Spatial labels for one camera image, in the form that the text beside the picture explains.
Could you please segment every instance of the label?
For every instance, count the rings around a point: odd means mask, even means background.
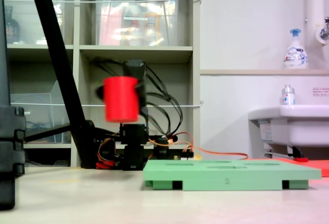
[[[262,140],[272,141],[272,131],[270,123],[260,124]]]
[[[147,21],[147,17],[123,17],[124,20],[140,20],[140,21]]]
[[[329,88],[313,88],[314,97],[329,97]]]
[[[294,93],[285,93],[282,95],[283,105],[295,105],[295,94]]]
[[[307,53],[301,48],[289,48],[286,53],[286,58],[284,59],[283,65],[286,67],[300,66],[308,62]]]

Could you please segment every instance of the white shelf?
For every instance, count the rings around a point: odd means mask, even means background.
[[[200,70],[200,74],[207,76],[217,76],[217,75],[328,75],[329,69],[293,69],[293,70],[234,70],[234,69],[205,69]]]
[[[80,45],[80,51],[89,60],[100,57],[122,62],[141,58],[153,64],[182,64],[189,62],[193,47]]]
[[[116,146],[116,149],[117,150],[123,150],[126,145],[125,144],[116,143],[115,146]],[[177,145],[169,146],[169,149],[172,149],[172,150],[183,150],[187,146],[188,146],[187,144],[177,144]],[[144,149],[145,150],[152,150],[153,148],[154,148],[153,145],[150,145],[150,146],[145,146],[144,145]]]
[[[65,45],[68,59],[73,61],[73,45]],[[50,62],[48,45],[7,44],[8,59],[13,62]]]
[[[70,143],[25,143],[24,148],[71,148]]]

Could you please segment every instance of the red cylinder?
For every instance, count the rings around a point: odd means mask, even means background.
[[[108,122],[135,122],[139,115],[136,92],[138,80],[132,77],[111,77],[104,81],[104,102]]]

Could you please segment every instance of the small spray bottle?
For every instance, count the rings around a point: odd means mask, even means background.
[[[282,89],[282,102],[283,105],[295,105],[295,89],[290,85],[285,85]]]
[[[286,57],[283,62],[284,69],[308,69],[308,56],[305,48],[299,40],[300,29],[290,31],[293,34],[293,42],[288,47]]]

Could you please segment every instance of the black tripod leg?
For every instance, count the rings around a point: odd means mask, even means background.
[[[90,124],[86,122],[83,114],[52,0],[34,1],[45,33],[51,62],[61,89],[71,125],[71,133],[82,166],[88,169],[95,168],[96,157],[93,155],[93,152],[95,152],[93,149],[93,129]]]

